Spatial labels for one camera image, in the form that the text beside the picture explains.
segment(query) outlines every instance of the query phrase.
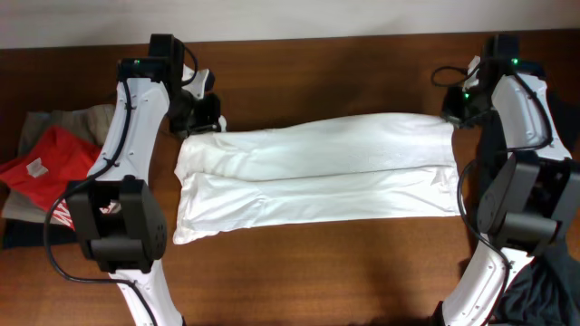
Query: beige cloth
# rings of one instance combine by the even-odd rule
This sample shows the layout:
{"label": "beige cloth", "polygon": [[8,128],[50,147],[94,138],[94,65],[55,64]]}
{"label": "beige cloth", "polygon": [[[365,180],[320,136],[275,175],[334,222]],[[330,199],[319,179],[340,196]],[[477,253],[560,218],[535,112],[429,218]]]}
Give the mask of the beige cloth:
{"label": "beige cloth", "polygon": [[[107,138],[115,107],[110,104],[96,105],[86,110],[28,112],[18,143],[18,155],[28,153],[44,132],[52,125],[69,130],[80,139],[102,146]],[[45,212],[34,205],[28,197],[11,191],[5,201],[2,217],[26,222],[42,223]]]}

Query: white wall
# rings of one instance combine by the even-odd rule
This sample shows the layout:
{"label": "white wall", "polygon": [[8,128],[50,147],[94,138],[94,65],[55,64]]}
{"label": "white wall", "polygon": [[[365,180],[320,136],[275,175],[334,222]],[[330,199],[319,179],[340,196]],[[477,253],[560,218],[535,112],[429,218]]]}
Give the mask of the white wall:
{"label": "white wall", "polygon": [[580,27],[579,0],[0,1],[0,48]]}

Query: white fabric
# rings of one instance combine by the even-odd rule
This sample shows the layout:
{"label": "white fabric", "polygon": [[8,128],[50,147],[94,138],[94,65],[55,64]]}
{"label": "white fabric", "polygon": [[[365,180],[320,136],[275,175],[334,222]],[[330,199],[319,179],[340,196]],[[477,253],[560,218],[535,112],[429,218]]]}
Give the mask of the white fabric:
{"label": "white fabric", "polygon": [[262,225],[456,216],[452,126],[383,113],[186,139],[175,244]]}

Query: wire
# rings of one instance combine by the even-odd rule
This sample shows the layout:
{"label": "wire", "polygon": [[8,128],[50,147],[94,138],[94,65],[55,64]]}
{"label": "wire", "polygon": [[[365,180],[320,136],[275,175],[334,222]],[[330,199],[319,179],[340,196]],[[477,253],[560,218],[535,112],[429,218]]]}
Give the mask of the wire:
{"label": "wire", "polygon": [[77,184],[75,187],[64,191],[64,193],[62,195],[60,195],[58,197],[58,199],[56,199],[54,204],[48,210],[48,212],[46,213],[46,216],[44,218],[44,227],[43,227],[44,250],[46,251],[46,255],[48,256],[48,261],[50,262],[51,266],[54,268],[54,270],[58,274],[60,274],[67,281],[85,283],[85,284],[86,283],[88,283],[88,284],[124,284],[124,285],[129,286],[135,292],[135,294],[139,298],[141,304],[143,304],[143,307],[145,308],[145,310],[147,311],[147,314],[151,318],[151,322],[153,323],[153,326],[157,326],[157,320],[155,319],[155,315],[153,315],[153,311],[151,310],[151,308],[149,307],[149,305],[145,301],[143,294],[141,294],[141,292],[139,291],[139,289],[137,288],[137,285],[135,283],[128,281],[128,280],[81,278],[81,277],[71,276],[70,274],[65,272],[63,270],[63,268],[54,259],[54,255],[53,255],[53,251],[51,249],[51,244],[50,244],[50,239],[49,239],[49,233],[48,233],[51,218],[53,217],[54,209],[56,209],[56,207],[58,207],[61,204],[61,202],[66,200],[68,197],[74,195],[76,192],[87,187],[94,180],[96,180],[98,177],[102,176],[109,169],[111,169],[113,166],[115,166],[115,162],[117,161],[117,158],[119,158],[119,155],[121,154],[123,146],[125,145],[125,139],[127,138],[127,133],[129,131],[129,125],[130,125],[130,121],[131,121],[131,111],[133,110],[133,107],[131,104],[131,93],[129,92],[129,85],[127,84],[127,80],[122,81],[122,84],[123,84],[123,87],[125,89],[125,95],[126,95],[127,100],[125,102],[125,110],[126,110],[125,122],[123,125],[121,139],[119,140],[119,145],[117,145],[117,149],[115,149],[115,152],[113,153],[112,157],[110,159],[105,159],[107,164],[105,165],[104,168],[102,168],[99,171],[95,172],[94,174],[88,176],[86,179],[84,179],[84,181]]}
{"label": "wire", "polygon": [[193,67],[193,75],[189,79],[182,81],[181,86],[189,85],[189,84],[191,84],[191,82],[193,82],[193,80],[196,79],[196,76],[198,75],[198,67],[199,67],[198,58],[196,58],[196,56],[193,54],[193,52],[187,46],[185,46],[185,44],[183,45],[183,47],[184,47],[185,51],[191,57],[191,60],[193,60],[194,67]]}
{"label": "wire", "polygon": [[[502,154],[507,154],[509,152],[517,152],[517,151],[538,150],[538,149],[542,149],[542,148],[547,147],[550,144],[552,144],[552,142],[554,141],[554,135],[552,132],[552,126],[550,124],[550,119],[547,116],[546,108],[544,108],[544,105],[537,97],[537,94],[519,76],[514,65],[510,61],[500,61],[500,60],[494,59],[494,58],[487,58],[487,59],[481,60],[478,63],[478,65],[470,73],[465,73],[465,70],[458,68],[458,67],[452,67],[452,66],[439,67],[438,69],[433,71],[433,73],[431,74],[431,83],[433,85],[439,86],[439,87],[460,86],[463,82],[465,82],[469,78],[471,78],[471,76],[473,76],[478,71],[478,69],[481,68],[481,66],[483,64],[486,64],[488,62],[504,63],[508,67],[509,73],[514,76],[514,79],[516,80],[516,82],[524,89],[524,91],[526,91],[528,97],[534,102],[534,104],[536,104],[536,108],[539,111],[539,114],[542,117],[542,120],[543,120],[545,127],[546,127],[546,138],[543,139],[538,144],[529,145],[529,146],[514,147],[514,148],[506,148],[504,150],[500,150],[500,151],[496,152],[495,155],[502,155]],[[435,76],[437,75],[438,72],[441,72],[444,70],[453,70],[453,71],[461,72],[465,75],[465,77],[463,79],[461,79],[460,81],[455,81],[455,82],[449,83],[449,84],[442,84],[442,83],[436,82]],[[496,297],[496,300],[494,301],[493,306],[492,306],[491,310],[489,311],[488,316],[481,324],[482,326],[485,326],[489,323],[489,321],[493,317],[493,313],[496,310],[496,308],[498,307],[499,302],[501,301],[501,298],[508,287],[509,271],[511,270],[511,263],[509,262],[508,258],[501,252],[501,250],[497,249],[488,239],[483,237],[478,232],[478,230],[476,230],[475,227],[473,227],[473,225],[471,225],[471,223],[468,220],[467,213],[465,211],[465,207],[463,205],[463,195],[462,195],[463,183],[465,181],[466,176],[469,174],[469,172],[477,165],[478,160],[479,160],[478,158],[471,160],[468,163],[468,165],[463,169],[463,171],[461,171],[461,175],[459,176],[458,189],[457,189],[457,201],[458,201],[458,206],[459,206],[459,213],[461,214],[461,219],[463,220],[463,223],[465,224],[465,226],[482,244],[484,244],[489,249],[493,250],[496,254],[498,254],[501,257],[503,264],[505,265],[505,267],[504,267],[505,268],[504,279],[503,279],[503,282],[502,282],[501,287],[499,289],[498,296]]]}

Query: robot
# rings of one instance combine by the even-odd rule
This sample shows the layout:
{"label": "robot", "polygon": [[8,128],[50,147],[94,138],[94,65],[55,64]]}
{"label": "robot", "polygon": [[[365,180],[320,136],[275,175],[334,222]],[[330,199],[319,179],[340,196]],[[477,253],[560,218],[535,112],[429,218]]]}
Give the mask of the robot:
{"label": "robot", "polygon": [[[194,59],[193,70],[183,64],[185,53]],[[517,273],[564,238],[580,203],[580,166],[556,132],[541,66],[518,57],[517,38],[497,35],[461,70],[463,80],[435,82],[435,73],[446,67],[432,76],[436,85],[448,87],[442,117],[459,128],[482,128],[478,158],[461,173],[458,186],[460,212],[478,246],[455,291],[437,306],[433,325],[488,324]],[[116,111],[100,158],[53,206],[66,200],[84,256],[110,279],[66,273],[48,239],[53,209],[44,223],[44,246],[56,272],[79,283],[118,284],[140,326],[186,325],[163,274],[166,219],[148,188],[148,174],[166,115],[170,130],[183,138],[226,127],[211,92],[214,76],[197,65],[170,34],[152,35],[147,57],[121,60]],[[476,165],[480,196],[469,220],[461,186]],[[111,203],[116,208],[105,210]]]}

